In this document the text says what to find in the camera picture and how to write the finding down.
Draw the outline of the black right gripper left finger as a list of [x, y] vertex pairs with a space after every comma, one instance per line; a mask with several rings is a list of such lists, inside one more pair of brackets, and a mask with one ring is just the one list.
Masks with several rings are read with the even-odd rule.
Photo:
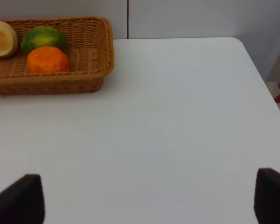
[[0, 224], [43, 224], [41, 176], [27, 174], [0, 192]]

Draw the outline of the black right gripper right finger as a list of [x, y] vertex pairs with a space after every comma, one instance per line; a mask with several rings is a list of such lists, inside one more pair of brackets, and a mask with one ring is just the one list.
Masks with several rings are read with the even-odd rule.
[[272, 168], [257, 172], [254, 212], [259, 224], [280, 224], [280, 173]]

